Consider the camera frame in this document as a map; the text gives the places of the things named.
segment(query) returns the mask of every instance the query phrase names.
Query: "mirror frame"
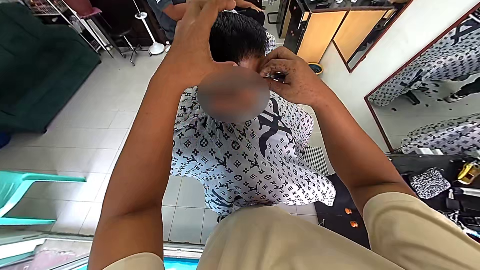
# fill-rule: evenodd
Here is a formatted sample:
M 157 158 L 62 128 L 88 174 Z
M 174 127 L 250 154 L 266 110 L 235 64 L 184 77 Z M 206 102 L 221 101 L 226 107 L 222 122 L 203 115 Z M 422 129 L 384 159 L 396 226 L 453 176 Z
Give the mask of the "mirror frame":
M 402 71 L 404 68 L 406 68 L 412 61 L 414 61 L 417 57 L 419 57 L 421 54 L 423 54 L 426 50 L 428 50 L 433 44 L 435 44 L 438 40 L 440 40 L 441 38 L 443 38 L 446 34 L 448 34 L 448 32 L 450 32 L 450 30 L 452 30 L 453 28 L 457 27 L 459 24 L 462 23 L 462 21 L 464 21 L 465 19 L 468 18 L 468 16 L 473 13 L 474 11 L 476 11 L 477 9 L 480 8 L 480 2 L 478 4 L 476 4 L 472 9 L 470 9 L 467 13 L 465 13 L 464 15 L 462 15 L 458 20 L 456 20 L 451 26 L 449 26 L 445 31 L 443 31 L 439 36 L 437 36 L 434 40 L 432 40 L 429 44 L 427 44 L 423 49 L 421 49 L 417 54 L 415 54 L 412 58 L 410 58 L 405 64 L 403 64 L 401 67 L 399 67 L 397 70 L 395 70 L 390 76 L 388 76 L 384 81 L 382 81 L 377 87 L 375 87 L 375 89 L 373 89 L 372 91 L 370 91 L 370 93 L 368 93 L 366 96 L 363 97 L 363 99 L 365 100 L 365 103 L 367 103 L 367 107 L 368 109 L 370 110 L 370 113 L 372 113 L 372 116 L 373 116 L 373 119 L 375 120 L 375 123 L 377 124 L 378 126 L 378 129 L 380 130 L 380 133 L 382 134 L 382 137 L 384 138 L 384 141 L 388 147 L 388 150 L 390 152 L 393 152 L 395 149 L 392 147 L 392 144 L 390 143 L 390 141 L 388 140 L 388 137 L 385 133 L 385 130 L 384 128 L 382 127 L 382 124 L 380 123 L 380 120 L 378 119 L 378 116 L 376 115 L 375 113 L 375 110 L 373 109 L 373 106 L 372 104 L 368 101 L 368 97 L 373 94 L 377 89 L 379 89 L 382 85 L 384 85 L 386 82 L 388 82 L 388 80 L 390 80 L 393 76 L 395 76 L 397 73 L 399 73 L 400 71 Z

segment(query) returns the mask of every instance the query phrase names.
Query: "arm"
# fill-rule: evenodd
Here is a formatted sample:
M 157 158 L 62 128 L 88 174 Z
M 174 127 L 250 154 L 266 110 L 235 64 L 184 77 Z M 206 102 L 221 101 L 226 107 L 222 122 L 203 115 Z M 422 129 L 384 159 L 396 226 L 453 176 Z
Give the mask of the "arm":
M 380 193 L 415 196 L 385 154 L 303 59 L 279 47 L 267 55 L 260 75 L 274 72 L 287 76 L 284 84 L 268 80 L 270 89 L 290 102 L 313 107 L 328 157 L 360 213 L 367 201 Z
M 181 3 L 176 5 L 169 4 L 162 11 L 173 20 L 180 21 L 183 18 L 187 8 L 188 3 Z
M 178 103 L 185 88 L 221 69 L 212 60 L 208 39 L 218 12 L 233 7 L 228 0 L 195 0 L 179 23 L 172 49 L 150 80 L 108 184 L 89 269 L 103 269 L 141 252 L 163 258 L 162 198 Z
M 262 10 L 259 9 L 257 6 L 255 6 L 254 4 L 250 3 L 250 2 L 247 2 L 245 0 L 235 0 L 236 4 L 237 4 L 237 7 L 239 8 L 244 8 L 244 9 L 247 9 L 247 8 L 251 8 L 251 9 L 254 9 L 256 10 L 257 12 L 261 12 Z

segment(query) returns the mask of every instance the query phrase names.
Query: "green sofa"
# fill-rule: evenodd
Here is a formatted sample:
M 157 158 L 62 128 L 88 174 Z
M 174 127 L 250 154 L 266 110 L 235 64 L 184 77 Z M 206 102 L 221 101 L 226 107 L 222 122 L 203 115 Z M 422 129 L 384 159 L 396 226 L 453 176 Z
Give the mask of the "green sofa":
M 0 3 L 0 132 L 46 132 L 99 63 L 73 29 Z

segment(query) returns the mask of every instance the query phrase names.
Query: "black hair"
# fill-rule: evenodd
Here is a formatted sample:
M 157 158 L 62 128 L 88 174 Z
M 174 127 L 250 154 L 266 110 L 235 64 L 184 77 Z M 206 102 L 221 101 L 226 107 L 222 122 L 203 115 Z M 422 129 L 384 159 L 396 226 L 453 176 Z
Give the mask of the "black hair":
M 210 51 L 217 62 L 240 61 L 265 55 L 265 28 L 242 14 L 220 12 L 210 32 Z

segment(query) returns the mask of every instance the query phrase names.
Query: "tiled floor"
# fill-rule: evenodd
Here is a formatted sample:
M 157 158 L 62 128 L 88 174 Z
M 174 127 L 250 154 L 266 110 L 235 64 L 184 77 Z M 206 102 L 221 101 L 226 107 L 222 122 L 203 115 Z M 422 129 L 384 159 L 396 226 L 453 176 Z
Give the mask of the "tiled floor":
M 86 183 L 35 183 L 8 215 L 57 221 L 30 230 L 83 235 L 95 232 L 116 160 L 148 81 L 165 54 L 148 57 L 146 52 L 140 52 L 135 67 L 115 56 L 111 59 L 102 55 L 102 63 L 57 115 L 47 133 L 15 135 L 8 146 L 0 149 L 0 170 L 87 178 Z M 305 109 L 314 117 L 310 107 Z M 318 124 L 313 132 L 310 144 L 324 147 Z M 171 177 L 163 205 L 165 241 L 205 244 L 217 224 L 217 215 L 205 208 L 203 187 L 198 181 Z M 281 207 L 317 223 L 313 204 Z

